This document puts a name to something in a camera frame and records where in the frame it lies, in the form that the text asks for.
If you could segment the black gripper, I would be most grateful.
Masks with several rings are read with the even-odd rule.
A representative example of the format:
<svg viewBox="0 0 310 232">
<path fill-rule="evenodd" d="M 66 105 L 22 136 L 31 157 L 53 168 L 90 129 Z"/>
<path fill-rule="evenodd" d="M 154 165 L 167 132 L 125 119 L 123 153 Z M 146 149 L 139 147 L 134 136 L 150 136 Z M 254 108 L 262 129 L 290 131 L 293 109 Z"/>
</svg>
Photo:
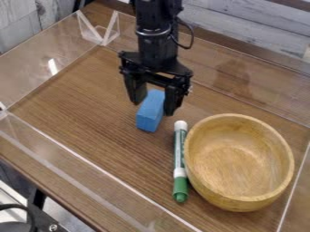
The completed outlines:
<svg viewBox="0 0 310 232">
<path fill-rule="evenodd" d="M 178 26 L 135 29 L 138 51 L 121 51 L 121 74 L 130 101 L 138 105 L 147 97 L 147 84 L 165 89 L 163 109 L 167 116 L 175 114 L 185 95 L 189 94 L 193 71 L 178 61 L 178 47 L 190 49 L 178 42 Z"/>
</svg>

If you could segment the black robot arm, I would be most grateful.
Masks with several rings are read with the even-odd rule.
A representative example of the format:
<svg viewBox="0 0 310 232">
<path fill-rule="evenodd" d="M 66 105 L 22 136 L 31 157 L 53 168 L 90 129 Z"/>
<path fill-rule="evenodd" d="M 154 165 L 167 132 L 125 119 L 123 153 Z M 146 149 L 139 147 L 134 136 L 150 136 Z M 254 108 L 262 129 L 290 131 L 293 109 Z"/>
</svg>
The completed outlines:
<svg viewBox="0 0 310 232">
<path fill-rule="evenodd" d="M 178 42 L 178 25 L 194 34 L 190 25 L 178 17 L 182 0 L 133 0 L 138 51 L 121 51 L 121 74 L 130 101 L 139 104 L 147 97 L 147 84 L 165 89 L 163 109 L 173 116 L 189 95 L 193 71 L 178 61 L 178 48 L 190 49 Z"/>
</svg>

